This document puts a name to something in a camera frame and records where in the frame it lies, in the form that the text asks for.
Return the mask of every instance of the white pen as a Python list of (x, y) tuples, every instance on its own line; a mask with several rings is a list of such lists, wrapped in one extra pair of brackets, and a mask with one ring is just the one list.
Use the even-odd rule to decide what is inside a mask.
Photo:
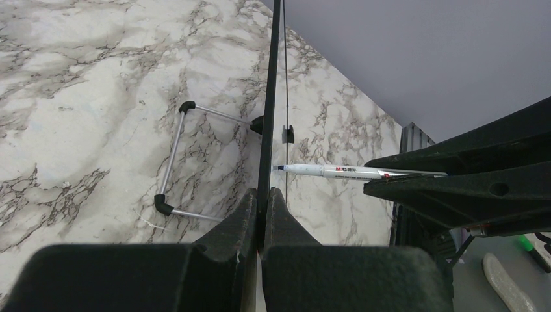
[(422, 174), (424, 176), (445, 177), (445, 172), (427, 172), (414, 170), (381, 169), (373, 167), (339, 166), (335, 164), (287, 164), (278, 166), (278, 170), (305, 176), (329, 177), (334, 179), (355, 179), (371, 181), (386, 177)]

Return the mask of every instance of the white marble surface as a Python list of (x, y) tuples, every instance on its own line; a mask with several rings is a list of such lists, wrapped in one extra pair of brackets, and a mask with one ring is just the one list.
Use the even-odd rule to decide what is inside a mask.
[[(214, 226), (159, 214), (153, 195), (183, 101), (247, 120), (263, 113), (270, 16), (250, 0), (0, 3), (0, 306), (44, 246), (191, 242)], [(396, 153), (392, 119), (288, 36), (289, 162)], [(260, 143), (247, 127), (192, 111), (168, 203), (227, 215), (257, 186)], [(320, 242), (385, 243), (389, 205), (363, 196), (362, 183), (289, 181), (290, 210)]]
[[(289, 163), (363, 166), (398, 153), (401, 127), (291, 30), (287, 66)], [(392, 205), (363, 185), (289, 174), (287, 205), (322, 244), (388, 245)]]

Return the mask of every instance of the green light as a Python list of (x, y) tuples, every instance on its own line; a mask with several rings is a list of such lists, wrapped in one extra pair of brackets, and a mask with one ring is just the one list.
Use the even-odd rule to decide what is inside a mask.
[(531, 242), (524, 235), (519, 236), (519, 241), (527, 252), (533, 249)]

